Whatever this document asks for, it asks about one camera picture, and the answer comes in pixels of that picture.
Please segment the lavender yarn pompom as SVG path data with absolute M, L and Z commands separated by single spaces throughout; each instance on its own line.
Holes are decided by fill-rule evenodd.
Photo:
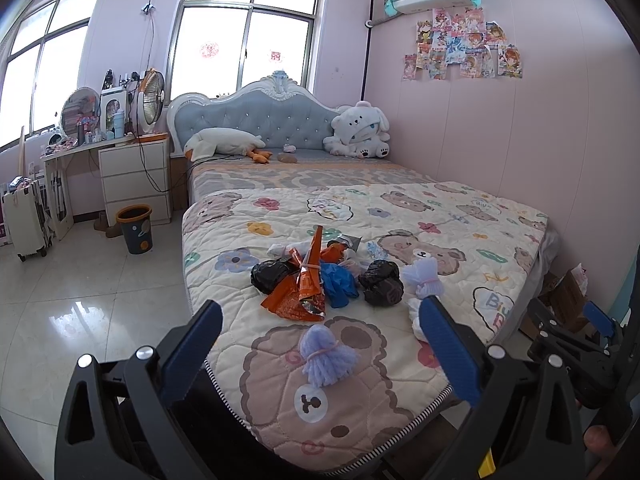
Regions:
M 433 257 L 421 258 L 400 271 L 401 281 L 409 287 L 416 298 L 442 296 L 444 284 L 438 277 L 438 263 Z

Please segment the black plastic bag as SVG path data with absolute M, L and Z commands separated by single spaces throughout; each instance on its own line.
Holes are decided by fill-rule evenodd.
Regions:
M 291 258 L 265 260 L 250 269 L 250 284 L 262 294 L 270 295 L 287 276 L 297 271 L 298 265 Z
M 358 276 L 358 283 L 363 290 L 364 300 L 373 307 L 393 307 L 404 296 L 399 268 L 393 261 L 374 260 Z

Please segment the orange foil snack bag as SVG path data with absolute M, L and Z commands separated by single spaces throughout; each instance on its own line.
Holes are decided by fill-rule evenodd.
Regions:
M 286 261 L 293 263 L 296 271 L 262 300 L 266 310 L 291 321 L 317 323 L 324 319 L 326 298 L 320 276 L 322 231 L 322 226 L 316 227 L 305 255 L 294 246 L 284 252 Z

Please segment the blue white candy wrapper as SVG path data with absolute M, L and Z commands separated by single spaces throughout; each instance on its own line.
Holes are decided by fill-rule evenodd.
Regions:
M 388 252 L 382 248 L 378 243 L 373 240 L 369 240 L 366 245 L 367 254 L 372 260 L 387 260 Z

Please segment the blue rubber glove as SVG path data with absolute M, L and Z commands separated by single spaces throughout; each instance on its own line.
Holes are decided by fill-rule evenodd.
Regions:
M 359 297 L 355 278 L 339 264 L 322 262 L 320 278 L 324 294 L 333 309 L 347 307 L 350 300 Z

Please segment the white tissue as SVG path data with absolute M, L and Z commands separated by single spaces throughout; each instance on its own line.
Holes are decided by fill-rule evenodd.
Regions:
M 310 246 L 311 242 L 309 240 L 290 244 L 272 244 L 268 248 L 267 254 L 272 258 L 283 258 L 292 255 L 293 252 L 297 252 L 301 257 L 305 257 L 309 252 Z

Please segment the silver green foil wrapper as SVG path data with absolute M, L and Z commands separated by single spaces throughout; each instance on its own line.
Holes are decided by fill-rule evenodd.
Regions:
M 359 248 L 361 238 L 347 234 L 341 234 L 335 240 L 337 241 L 337 243 L 340 243 L 356 252 Z

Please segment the orange peel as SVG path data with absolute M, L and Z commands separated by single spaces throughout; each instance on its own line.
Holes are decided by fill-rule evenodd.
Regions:
M 320 260 L 325 263 L 339 264 L 344 260 L 348 247 L 340 242 L 332 242 L 320 252 Z

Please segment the white suitcase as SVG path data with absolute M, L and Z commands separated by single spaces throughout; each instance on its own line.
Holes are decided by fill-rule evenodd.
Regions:
M 14 178 L 1 196 L 1 205 L 17 258 L 25 262 L 32 255 L 45 257 L 52 246 L 52 233 L 38 182 Z

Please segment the white drawer cabinet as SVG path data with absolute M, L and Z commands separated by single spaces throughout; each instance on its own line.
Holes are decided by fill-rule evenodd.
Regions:
M 167 139 L 99 150 L 99 167 L 109 226 L 122 208 L 132 205 L 150 206 L 153 226 L 171 222 Z

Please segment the white goose plush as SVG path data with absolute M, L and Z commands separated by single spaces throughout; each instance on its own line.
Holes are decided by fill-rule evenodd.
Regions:
M 199 162 L 214 155 L 242 155 L 255 164 L 268 164 L 272 156 L 266 144 L 249 132 L 233 128 L 205 128 L 186 141 L 183 154 L 190 162 Z

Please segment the round standing fan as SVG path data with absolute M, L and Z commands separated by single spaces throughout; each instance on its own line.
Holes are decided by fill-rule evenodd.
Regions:
M 131 105 L 131 121 L 137 136 L 153 132 L 164 101 L 165 78 L 159 70 L 150 68 L 138 82 Z

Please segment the white plush bear toy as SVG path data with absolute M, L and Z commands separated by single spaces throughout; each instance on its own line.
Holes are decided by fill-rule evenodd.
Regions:
M 385 158 L 390 154 L 390 122 L 378 107 L 367 101 L 343 106 L 331 120 L 332 136 L 323 139 L 324 149 L 334 156 Z

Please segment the blue tufted headboard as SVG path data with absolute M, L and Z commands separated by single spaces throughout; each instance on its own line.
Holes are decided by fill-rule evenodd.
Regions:
M 209 99 L 185 93 L 171 101 L 166 122 L 176 153 L 206 128 L 231 128 L 254 134 L 267 148 L 292 144 L 299 150 L 321 150 L 332 136 L 331 122 L 340 112 L 320 103 L 282 70 L 247 84 L 231 96 Z

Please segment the anime posters on wall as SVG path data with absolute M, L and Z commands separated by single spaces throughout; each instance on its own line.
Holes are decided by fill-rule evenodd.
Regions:
M 520 49 L 496 21 L 486 21 L 482 8 L 451 12 L 433 9 L 416 22 L 414 51 L 404 56 L 403 80 L 417 80 L 420 70 L 429 80 L 446 80 L 450 67 L 468 79 L 522 78 Z

